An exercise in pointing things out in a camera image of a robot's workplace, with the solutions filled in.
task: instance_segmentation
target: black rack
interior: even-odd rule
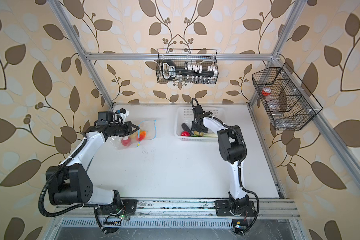
[[[292,73],[284,64],[252,74],[253,85],[275,130],[301,130],[323,108],[297,74],[301,86],[293,83],[289,77]],[[303,92],[313,97],[319,107],[312,106]]]
[[[157,55],[158,83],[216,84],[217,50],[159,48]]]

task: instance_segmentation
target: white table surface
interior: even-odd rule
[[[117,105],[130,111],[129,119],[156,119],[157,137],[119,151],[109,138],[89,166],[93,185],[131,198],[228,198],[229,166],[220,156],[218,143],[181,141],[174,136],[176,110],[183,106],[188,105]],[[245,188],[259,198],[279,198],[247,106],[208,106],[223,108],[226,124],[241,128],[248,150],[242,163]]]

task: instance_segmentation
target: wallpaper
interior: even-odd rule
[[[92,96],[92,79],[44,3],[0,0],[0,239],[41,238],[45,171],[108,108]]]
[[[271,53],[292,0],[61,0],[86,51]]]
[[[251,75],[262,61],[221,61],[216,84],[157,82],[154,61],[98,60],[95,68],[116,103],[246,103],[254,87]],[[98,96],[93,89],[92,95]]]
[[[307,235],[312,240],[360,240],[360,190],[314,123],[300,131],[274,131],[263,105],[253,109]]]
[[[360,0],[311,5],[281,59],[314,91],[324,116],[360,161]]]

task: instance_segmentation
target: black mounting plate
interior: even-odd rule
[[[216,208],[216,215],[218,217],[237,217],[233,215],[230,212],[230,207],[228,204],[228,200],[216,200],[215,201],[215,208]],[[245,212],[247,212],[247,217],[254,217],[256,214],[254,203],[253,201],[250,201],[250,205],[245,208],[245,211],[243,214],[240,215],[240,217],[245,216]]]
[[[134,215],[137,207],[137,200],[136,199],[123,199],[123,206],[125,207],[125,212],[121,212],[120,214],[123,215]],[[100,206],[101,208],[101,215],[111,215],[110,213],[114,212],[114,209],[117,208],[116,205],[104,205]]]

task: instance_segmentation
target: black wire mesh basket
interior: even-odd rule
[[[219,76],[217,50],[159,48],[157,55],[158,83],[216,84]]]
[[[293,71],[286,64],[281,68],[271,67],[252,74],[254,88],[275,130],[301,130],[316,116],[322,106],[301,81],[296,85],[290,78]],[[306,98],[317,102],[313,106]]]

